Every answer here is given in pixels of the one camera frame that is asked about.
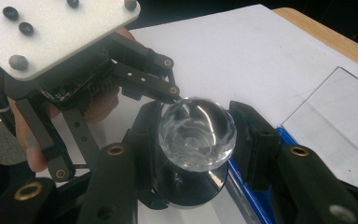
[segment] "crystal ball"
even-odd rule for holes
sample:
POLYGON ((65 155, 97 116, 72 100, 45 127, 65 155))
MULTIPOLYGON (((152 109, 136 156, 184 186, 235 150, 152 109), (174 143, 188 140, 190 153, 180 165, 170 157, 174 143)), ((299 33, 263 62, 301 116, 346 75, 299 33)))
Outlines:
POLYGON ((235 147, 233 118, 221 105, 186 98, 170 105, 158 126, 158 140, 167 158, 192 172, 205 172, 227 161, 235 147))

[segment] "brass screw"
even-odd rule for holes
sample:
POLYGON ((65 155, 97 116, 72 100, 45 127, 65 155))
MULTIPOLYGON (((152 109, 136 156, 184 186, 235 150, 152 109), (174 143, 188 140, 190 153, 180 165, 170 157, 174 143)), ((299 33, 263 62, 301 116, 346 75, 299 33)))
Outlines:
POLYGON ((61 179, 61 178, 64 178, 65 177, 65 171, 64 170, 58 170, 56 172, 56 176, 57 178, 61 179))
POLYGON ((19 188, 14 194, 17 201, 26 201, 42 192, 43 186, 39 182, 32 182, 19 188))
POLYGON ((110 156, 117 156, 124 152, 124 147, 111 147, 106 152, 110 156))
POLYGON ((167 67, 169 67, 169 66, 171 66, 171 61, 170 60, 165 60, 165 62, 164 62, 164 64, 165 64, 165 66, 167 66, 167 67))
POLYGON ((178 92, 178 90, 175 87, 172 87, 170 89, 170 91, 171 91, 172 94, 176 94, 178 92))
POLYGON ((300 156, 300 157, 307 157, 310 154, 310 152, 308 150, 306 150, 305 148, 302 148, 302 147, 291 147, 290 152, 292 152, 296 156, 300 156))

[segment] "white surface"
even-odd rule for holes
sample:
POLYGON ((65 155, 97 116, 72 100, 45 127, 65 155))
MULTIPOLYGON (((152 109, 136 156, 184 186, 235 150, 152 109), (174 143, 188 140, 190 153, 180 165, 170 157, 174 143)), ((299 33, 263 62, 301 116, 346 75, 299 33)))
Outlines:
POLYGON ((284 124, 339 179, 358 187, 358 79, 338 68, 284 124))
MULTIPOLYGON (((231 100, 243 102, 253 106, 275 127, 288 118, 337 66, 358 75, 357 63, 262 6, 132 33, 155 52, 173 58, 173 72, 182 97, 210 98, 225 108, 231 100)), ((120 141, 144 102, 145 99, 135 102, 120 97, 118 108, 105 121, 92 126, 100 144, 120 141)), ((73 143, 68 146, 76 150, 73 143)), ((222 203, 221 206, 228 210, 231 205, 222 203)), ((180 216, 193 214, 191 211, 177 213, 180 216)), ((170 222, 179 218, 177 214, 169 216, 172 218, 170 222)), ((214 213, 199 213, 199 216, 209 220, 214 213)), ((164 218, 154 221, 167 223, 164 218)), ((186 222, 185 217, 180 220, 182 223, 208 223, 186 222)))
POLYGON ((135 20, 139 12, 139 5, 128 11, 124 0, 80 0, 78 8, 69 7, 64 0, 0 1, 0 66, 18 80, 34 79, 135 20), (2 12, 5 7, 16 8, 19 19, 8 20, 2 12), (19 24, 24 21, 33 25, 32 36, 20 32, 19 24), (12 55, 27 58, 29 67, 23 71, 12 69, 8 64, 12 55))

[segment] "person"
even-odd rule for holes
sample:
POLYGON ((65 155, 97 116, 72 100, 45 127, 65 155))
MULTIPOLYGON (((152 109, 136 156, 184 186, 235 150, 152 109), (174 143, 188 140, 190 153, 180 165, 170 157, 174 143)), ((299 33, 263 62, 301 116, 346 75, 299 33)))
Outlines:
MULTIPOLYGON (((119 28, 116 32, 135 41, 134 36, 125 28, 119 28)), ((97 93, 93 96, 94 99, 92 101, 93 103, 91 108, 84 116, 86 122, 96 123, 106 118, 118 104, 117 94, 118 88, 97 93)), ((26 120, 16 107, 15 102, 10 98, 8 98, 8 101, 15 119, 16 137, 18 143, 13 144, 13 146, 5 146, 7 148, 5 153, 14 153, 17 155, 3 157, 3 160, 2 157, 0 157, 0 195, 7 187, 14 184, 14 182, 33 177, 34 172, 41 172, 47 168, 47 162, 42 154, 42 150, 34 138, 26 120), (18 148, 22 148, 24 152, 22 155, 18 148), (5 161, 13 159, 13 157, 17 159, 15 161, 5 161)), ((60 114, 60 111, 53 104, 47 104, 46 113, 51 118, 54 118, 60 114)), ((10 135, 10 132, 6 130, 5 134, 10 135)))

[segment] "human hand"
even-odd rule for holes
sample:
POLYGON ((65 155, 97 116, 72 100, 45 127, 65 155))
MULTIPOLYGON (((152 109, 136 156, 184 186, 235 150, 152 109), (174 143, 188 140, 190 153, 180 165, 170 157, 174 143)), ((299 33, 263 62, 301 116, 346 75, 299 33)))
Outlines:
MULTIPOLYGON (((118 29, 117 33, 126 36, 128 39, 135 40, 133 35, 125 28, 118 29)), ((86 122, 95 123, 105 119, 118 104, 118 91, 119 89, 115 88, 107 92, 97 93, 93 97, 91 108, 84 116, 86 122)), ((26 152, 28 164, 34 172, 41 172, 47 168, 47 162, 42 154, 42 150, 24 117, 16 107, 15 101, 10 98, 8 98, 8 101, 15 118, 16 136, 26 152)), ((50 118, 54 118, 60 114, 60 110, 53 104, 46 104, 45 108, 50 118)))

